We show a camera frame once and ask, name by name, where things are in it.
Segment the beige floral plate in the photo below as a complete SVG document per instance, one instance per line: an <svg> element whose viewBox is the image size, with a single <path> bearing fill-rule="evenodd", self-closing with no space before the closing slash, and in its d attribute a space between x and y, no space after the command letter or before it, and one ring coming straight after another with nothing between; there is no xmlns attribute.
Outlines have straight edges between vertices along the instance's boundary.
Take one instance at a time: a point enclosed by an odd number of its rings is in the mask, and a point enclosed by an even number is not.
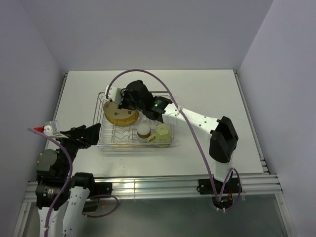
<svg viewBox="0 0 316 237"><path fill-rule="evenodd" d="M114 102L106 102L103 105L103 112L106 117L106 119L110 120L123 120L123 119L138 119L139 114L135 110L129 110L129 109L119 109L118 104Z"/></svg>

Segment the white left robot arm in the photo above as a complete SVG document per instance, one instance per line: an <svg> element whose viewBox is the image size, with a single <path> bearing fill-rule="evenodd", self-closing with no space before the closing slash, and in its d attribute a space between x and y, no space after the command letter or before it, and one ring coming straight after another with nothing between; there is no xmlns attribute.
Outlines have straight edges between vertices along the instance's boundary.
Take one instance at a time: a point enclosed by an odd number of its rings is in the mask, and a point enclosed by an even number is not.
<svg viewBox="0 0 316 237"><path fill-rule="evenodd" d="M75 237L79 219L88 197L96 192L93 174L73 173L73 162L80 149L98 143L101 124L85 125L60 131L57 121L50 121L32 132L58 146L37 157L36 206L40 218L40 236Z"/></svg>

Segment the metal tin cup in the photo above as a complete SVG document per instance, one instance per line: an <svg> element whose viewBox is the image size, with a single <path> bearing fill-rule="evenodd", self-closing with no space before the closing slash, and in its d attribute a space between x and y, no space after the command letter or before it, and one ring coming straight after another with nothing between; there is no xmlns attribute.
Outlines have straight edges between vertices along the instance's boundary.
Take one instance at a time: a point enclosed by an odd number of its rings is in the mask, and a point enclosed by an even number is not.
<svg viewBox="0 0 316 237"><path fill-rule="evenodd" d="M151 135L151 127L147 124L140 124L137 129L137 140L141 143L147 143L148 137Z"/></svg>

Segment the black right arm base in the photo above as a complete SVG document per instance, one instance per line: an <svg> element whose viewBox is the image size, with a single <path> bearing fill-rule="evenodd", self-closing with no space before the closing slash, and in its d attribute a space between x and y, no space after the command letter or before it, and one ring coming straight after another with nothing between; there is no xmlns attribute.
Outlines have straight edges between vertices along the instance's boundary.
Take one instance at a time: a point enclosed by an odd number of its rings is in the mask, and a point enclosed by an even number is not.
<svg viewBox="0 0 316 237"><path fill-rule="evenodd" d="M217 181L213 179L216 192L217 194L220 194L220 191L222 189L223 183L220 181ZM213 195L214 191L210 182L210 179L199 179L198 180L198 186L197 186L197 191L201 195ZM238 178L233 178L231 177L228 182L225 184L223 195L228 195L228 194L238 194L239 191L242 192L242 187L239 184Z"/></svg>

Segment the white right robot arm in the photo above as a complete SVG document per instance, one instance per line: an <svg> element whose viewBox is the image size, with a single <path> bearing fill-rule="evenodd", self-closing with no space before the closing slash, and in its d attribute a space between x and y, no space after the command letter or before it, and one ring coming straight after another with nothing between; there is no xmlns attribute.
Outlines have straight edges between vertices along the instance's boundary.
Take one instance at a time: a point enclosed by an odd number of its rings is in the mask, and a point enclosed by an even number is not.
<svg viewBox="0 0 316 237"><path fill-rule="evenodd" d="M209 141L209 155L215 160L214 188L225 192L230 186L232 155L238 135L230 118L211 118L177 106L172 100L153 96L141 80L118 90L120 109L140 111L146 118L190 129Z"/></svg>

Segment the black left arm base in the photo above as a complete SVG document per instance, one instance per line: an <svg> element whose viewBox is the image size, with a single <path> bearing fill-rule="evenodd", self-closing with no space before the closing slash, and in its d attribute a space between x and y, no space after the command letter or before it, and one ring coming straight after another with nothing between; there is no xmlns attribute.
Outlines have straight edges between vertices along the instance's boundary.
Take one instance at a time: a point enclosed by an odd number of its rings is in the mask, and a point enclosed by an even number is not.
<svg viewBox="0 0 316 237"><path fill-rule="evenodd" d="M109 198L112 194L113 184L111 182L96 182L93 191L88 196L102 196L102 198ZM83 213L94 212L100 204L101 197L97 199L88 199L83 207Z"/></svg>

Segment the pale green mug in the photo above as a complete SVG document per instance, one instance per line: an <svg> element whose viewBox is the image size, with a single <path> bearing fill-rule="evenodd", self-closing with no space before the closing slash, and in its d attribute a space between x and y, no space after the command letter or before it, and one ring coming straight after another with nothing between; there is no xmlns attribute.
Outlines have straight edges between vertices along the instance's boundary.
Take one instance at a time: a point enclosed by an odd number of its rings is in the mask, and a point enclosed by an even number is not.
<svg viewBox="0 0 316 237"><path fill-rule="evenodd" d="M159 124L153 134L147 138L148 143L169 143L171 141L171 130L166 124Z"/></svg>

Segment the yellow woven-pattern plate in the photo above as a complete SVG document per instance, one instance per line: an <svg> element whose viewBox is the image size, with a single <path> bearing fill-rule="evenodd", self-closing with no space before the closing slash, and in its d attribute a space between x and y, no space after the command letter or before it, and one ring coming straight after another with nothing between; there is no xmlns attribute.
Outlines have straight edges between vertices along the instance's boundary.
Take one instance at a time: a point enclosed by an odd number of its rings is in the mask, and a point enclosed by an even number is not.
<svg viewBox="0 0 316 237"><path fill-rule="evenodd" d="M127 120L127 119L123 119L123 120L120 120L120 119L115 119L115 120L110 120L110 119L107 119L111 124L113 124L113 125L116 125L116 126L120 126L120 127L126 127L126 126L130 126L130 125L132 125L132 124L134 124L136 121L137 121L137 119L134 119L134 120L132 120L132 119L129 119L129 120Z"/></svg>

